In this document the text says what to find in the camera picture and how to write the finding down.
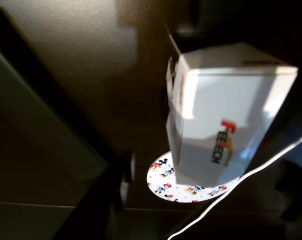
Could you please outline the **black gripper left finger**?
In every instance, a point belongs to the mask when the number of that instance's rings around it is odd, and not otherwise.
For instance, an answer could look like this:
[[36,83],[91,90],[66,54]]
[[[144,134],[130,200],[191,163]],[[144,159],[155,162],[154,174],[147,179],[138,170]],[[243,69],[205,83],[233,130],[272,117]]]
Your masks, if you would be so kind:
[[163,88],[161,90],[161,115],[163,119],[166,119],[169,114],[169,99],[167,90]]

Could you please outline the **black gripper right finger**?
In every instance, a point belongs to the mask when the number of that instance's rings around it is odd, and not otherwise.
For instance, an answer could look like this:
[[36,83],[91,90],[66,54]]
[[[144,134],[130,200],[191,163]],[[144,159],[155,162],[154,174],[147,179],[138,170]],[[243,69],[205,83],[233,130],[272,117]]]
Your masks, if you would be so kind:
[[302,60],[296,64],[298,76],[246,172],[261,166],[302,137]]

